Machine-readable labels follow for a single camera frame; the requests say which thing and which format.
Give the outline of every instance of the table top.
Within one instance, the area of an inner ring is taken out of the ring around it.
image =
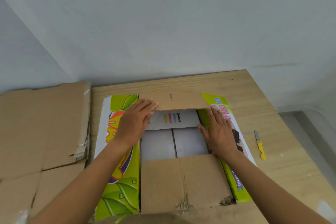
[[[227,99],[257,166],[314,211],[321,201],[336,209],[336,193],[282,121],[246,70],[134,82],[92,88],[92,151],[98,134],[103,99],[142,92],[195,91]],[[267,160],[260,158],[253,130],[257,130]],[[192,209],[159,215],[136,215],[123,223],[267,223],[254,202]]]

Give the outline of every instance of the person's right arm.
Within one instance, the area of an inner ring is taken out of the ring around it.
[[[199,126],[211,150],[227,163],[241,180],[261,213],[271,224],[320,223],[325,218],[281,188],[237,149],[232,123],[213,107],[207,110],[210,132]]]

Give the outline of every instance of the yellow handle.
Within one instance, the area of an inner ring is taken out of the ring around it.
[[[258,143],[259,151],[261,152],[260,158],[262,158],[263,160],[265,160],[266,159],[266,155],[264,153],[263,145],[262,145],[261,141],[257,141],[257,143]]]

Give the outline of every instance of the hand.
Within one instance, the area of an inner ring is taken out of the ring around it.
[[[153,102],[152,99],[147,101],[139,99],[132,104],[120,118],[117,132],[112,141],[118,141],[125,146],[126,150],[129,150],[140,140],[158,104],[158,102]]]
[[[210,131],[208,132],[203,126],[199,125],[199,130],[205,138],[209,148],[221,159],[227,162],[241,152],[232,133],[232,122],[226,120],[220,110],[214,107],[207,109],[210,121]]]

